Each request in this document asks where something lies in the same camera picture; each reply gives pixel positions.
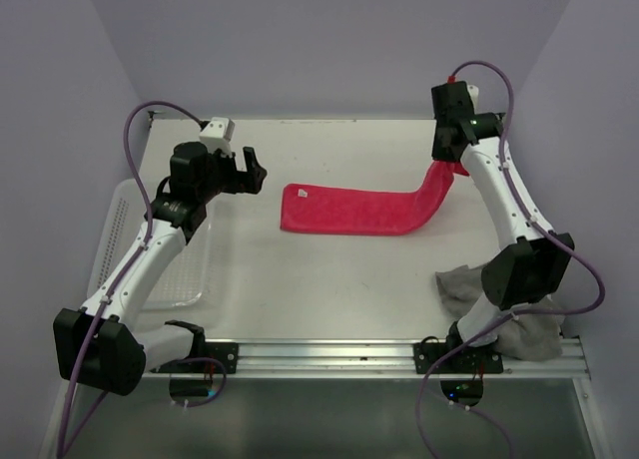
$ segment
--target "gray rag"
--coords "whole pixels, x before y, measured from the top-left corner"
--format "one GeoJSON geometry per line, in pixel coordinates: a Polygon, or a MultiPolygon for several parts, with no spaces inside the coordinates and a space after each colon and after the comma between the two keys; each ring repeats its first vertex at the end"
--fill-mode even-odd
{"type": "MultiPolygon", "coordinates": [[[[464,265],[449,272],[436,272],[441,303],[456,318],[467,314],[482,294],[482,266],[464,265]]],[[[549,297],[534,305],[544,309],[558,309],[549,297]]],[[[498,330],[495,350],[524,361],[545,361],[561,355],[559,331],[563,316],[519,316],[498,330]]]]}

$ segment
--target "purple wall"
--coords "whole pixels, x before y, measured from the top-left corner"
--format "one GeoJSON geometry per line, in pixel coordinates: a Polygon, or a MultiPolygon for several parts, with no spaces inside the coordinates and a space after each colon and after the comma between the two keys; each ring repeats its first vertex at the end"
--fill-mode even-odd
{"type": "Polygon", "coordinates": [[[0,0],[0,48],[0,457],[31,458],[60,386],[52,321],[86,298],[138,97],[89,0],[0,0]]]}
{"type": "MultiPolygon", "coordinates": [[[[513,150],[558,230],[601,269],[600,310],[572,321],[617,457],[639,457],[639,9],[637,0],[571,0],[518,98],[513,150]]],[[[572,267],[558,297],[595,297],[572,267]]]]}
{"type": "MultiPolygon", "coordinates": [[[[427,116],[469,58],[523,81],[568,0],[92,0],[143,99],[202,114],[427,116]]],[[[499,83],[473,72],[481,104],[499,83]]]]}

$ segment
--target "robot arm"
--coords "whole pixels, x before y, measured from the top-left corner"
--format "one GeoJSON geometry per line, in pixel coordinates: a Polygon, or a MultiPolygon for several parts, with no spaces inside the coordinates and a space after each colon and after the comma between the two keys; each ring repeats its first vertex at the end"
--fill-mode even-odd
{"type": "Polygon", "coordinates": [[[233,129],[231,120],[213,118],[203,127],[199,142],[175,147],[171,174],[160,183],[151,203],[151,236],[146,240],[149,219],[145,219],[136,240],[100,289],[79,310],[63,309],[57,315],[53,328],[64,379],[69,379],[89,325],[104,302],[97,333],[81,365],[81,384],[126,395],[145,371],[203,355],[204,331],[193,324],[169,321],[150,332],[132,331],[158,279],[206,218],[206,204],[220,193],[255,195],[262,189],[267,171],[252,148],[244,148],[247,170],[236,168],[229,146],[233,129]]]}
{"type": "MultiPolygon", "coordinates": [[[[473,337],[498,316],[513,313],[517,307],[538,302],[556,291],[570,259],[523,217],[503,168],[510,171],[536,222],[570,248],[574,248],[574,243],[570,234],[556,234],[539,212],[512,162],[507,144],[506,163],[500,163],[500,119],[492,113],[475,114],[465,82],[434,87],[432,101],[437,121],[432,156],[435,160],[460,162],[469,172],[495,225],[500,249],[481,272],[481,298],[451,327],[448,339],[454,345],[473,337]]],[[[472,346],[486,345],[496,338],[493,331],[472,346]]]]}

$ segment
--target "clear plastic tray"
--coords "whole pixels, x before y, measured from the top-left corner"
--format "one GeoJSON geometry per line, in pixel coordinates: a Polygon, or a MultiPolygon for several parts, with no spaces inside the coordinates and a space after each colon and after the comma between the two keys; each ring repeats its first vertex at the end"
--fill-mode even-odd
{"type": "MultiPolygon", "coordinates": [[[[150,194],[159,182],[145,182],[150,194]]],[[[170,309],[198,301],[205,288],[211,252],[212,204],[207,206],[207,219],[187,247],[165,270],[151,291],[144,309],[170,309]]],[[[144,202],[133,180],[121,182],[113,193],[93,264],[87,290],[91,296],[109,277],[136,237],[144,220],[144,202]]]]}

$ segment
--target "pink cloth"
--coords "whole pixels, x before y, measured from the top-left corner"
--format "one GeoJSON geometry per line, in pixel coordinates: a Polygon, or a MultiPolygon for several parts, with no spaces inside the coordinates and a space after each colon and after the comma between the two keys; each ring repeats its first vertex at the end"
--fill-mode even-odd
{"type": "Polygon", "coordinates": [[[291,184],[284,188],[280,227],[292,232],[398,235],[417,230],[443,202],[460,164],[433,162],[412,193],[367,192],[291,184]]]}

